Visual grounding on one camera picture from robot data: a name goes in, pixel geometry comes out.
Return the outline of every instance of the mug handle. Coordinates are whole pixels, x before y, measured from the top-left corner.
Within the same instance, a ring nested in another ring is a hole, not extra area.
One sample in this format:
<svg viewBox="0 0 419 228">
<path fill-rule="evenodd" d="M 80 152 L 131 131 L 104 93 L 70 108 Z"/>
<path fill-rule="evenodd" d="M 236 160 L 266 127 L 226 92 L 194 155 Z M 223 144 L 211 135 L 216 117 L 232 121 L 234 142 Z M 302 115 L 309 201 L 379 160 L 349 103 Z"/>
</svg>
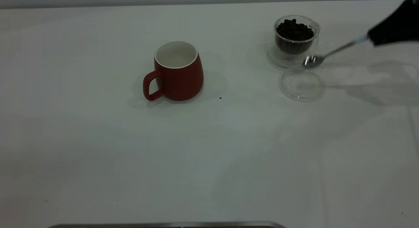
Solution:
<svg viewBox="0 0 419 228">
<path fill-rule="evenodd" d="M 155 101 L 163 95 L 163 92 L 160 89 L 150 95 L 150 83 L 153 79 L 159 76 L 159 71 L 153 71 L 147 74 L 142 82 L 142 92 L 144 93 L 144 97 L 149 101 Z"/>
</svg>

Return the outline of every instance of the glass jar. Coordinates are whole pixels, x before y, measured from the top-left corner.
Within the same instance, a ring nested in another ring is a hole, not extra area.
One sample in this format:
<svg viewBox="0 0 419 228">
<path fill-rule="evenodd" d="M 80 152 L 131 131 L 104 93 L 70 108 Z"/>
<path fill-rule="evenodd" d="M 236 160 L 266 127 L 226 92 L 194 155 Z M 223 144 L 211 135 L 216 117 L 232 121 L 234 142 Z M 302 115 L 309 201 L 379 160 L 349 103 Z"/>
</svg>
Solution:
<svg viewBox="0 0 419 228">
<path fill-rule="evenodd" d="M 287 38 L 282 37 L 277 32 L 277 27 L 283 23 L 285 20 L 296 20 L 297 24 L 304 24 L 308 28 L 311 28 L 314 35 L 308 40 L 289 40 Z M 284 53 L 289 55 L 298 55 L 303 52 L 306 52 L 310 46 L 313 44 L 313 41 L 317 39 L 320 32 L 320 25 L 315 21 L 311 20 L 308 17 L 299 16 L 299 15 L 288 15 L 278 19 L 274 25 L 274 33 L 275 33 L 275 44 L 277 47 Z"/>
</svg>

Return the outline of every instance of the spoon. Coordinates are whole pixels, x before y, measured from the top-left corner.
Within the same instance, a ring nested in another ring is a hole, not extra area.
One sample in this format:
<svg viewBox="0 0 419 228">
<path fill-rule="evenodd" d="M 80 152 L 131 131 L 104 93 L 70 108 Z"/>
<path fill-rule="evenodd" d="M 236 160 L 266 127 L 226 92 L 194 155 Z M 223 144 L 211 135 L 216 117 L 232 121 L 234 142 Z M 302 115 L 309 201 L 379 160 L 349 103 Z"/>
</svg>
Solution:
<svg viewBox="0 0 419 228">
<path fill-rule="evenodd" d="M 357 38 L 355 40 L 352 40 L 351 42 L 345 44 L 344 46 L 341 46 L 341 47 L 339 47 L 339 48 L 337 48 L 337 49 L 335 49 L 335 50 L 333 50 L 331 52 L 328 52 L 326 55 L 310 55 L 310 56 L 307 56 L 302 61 L 302 64 L 301 65 L 304 68 L 315 68 L 315 67 L 319 66 L 320 64 L 322 64 L 322 62 L 324 61 L 325 58 L 327 58 L 327 57 L 329 57 L 331 55 L 334 55 L 337 52 L 340 52 L 342 50 L 345 50 L 345 49 L 347 49 L 349 47 L 352 47 L 354 45 L 361 44 L 364 41 L 367 41 L 368 39 L 369 39 L 369 37 L 366 34 L 366 35 L 363 35 L 363 36 L 361 36 L 361 37 L 359 37 L 359 38 Z"/>
</svg>

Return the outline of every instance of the mug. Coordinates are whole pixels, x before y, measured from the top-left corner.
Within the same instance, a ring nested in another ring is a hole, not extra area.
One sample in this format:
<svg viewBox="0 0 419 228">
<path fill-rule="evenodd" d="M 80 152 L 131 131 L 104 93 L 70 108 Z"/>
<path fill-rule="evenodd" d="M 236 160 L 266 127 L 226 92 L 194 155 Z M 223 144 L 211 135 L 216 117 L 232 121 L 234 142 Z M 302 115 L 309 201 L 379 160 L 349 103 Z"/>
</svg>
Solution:
<svg viewBox="0 0 419 228">
<path fill-rule="evenodd" d="M 150 82 L 156 79 L 158 91 L 150 95 Z M 204 73 L 198 50 L 186 41 L 164 43 L 154 53 L 154 71 L 142 82 L 144 96 L 154 101 L 165 95 L 174 101 L 193 98 L 202 88 Z"/>
</svg>

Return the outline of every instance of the white table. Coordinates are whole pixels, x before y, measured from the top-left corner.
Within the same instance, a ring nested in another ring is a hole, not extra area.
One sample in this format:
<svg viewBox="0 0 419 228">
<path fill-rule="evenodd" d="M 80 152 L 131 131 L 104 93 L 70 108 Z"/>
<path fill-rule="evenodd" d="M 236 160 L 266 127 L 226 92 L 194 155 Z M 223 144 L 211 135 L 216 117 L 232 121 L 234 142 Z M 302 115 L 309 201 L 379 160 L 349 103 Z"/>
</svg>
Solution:
<svg viewBox="0 0 419 228">
<path fill-rule="evenodd" d="M 317 21 L 321 52 L 400 2 L 0 10 L 0 226 L 417 228 L 419 44 L 337 55 L 340 85 L 309 104 L 280 92 L 266 53 L 281 16 Z M 204 89 L 148 102 L 170 39 L 198 48 Z"/>
</svg>

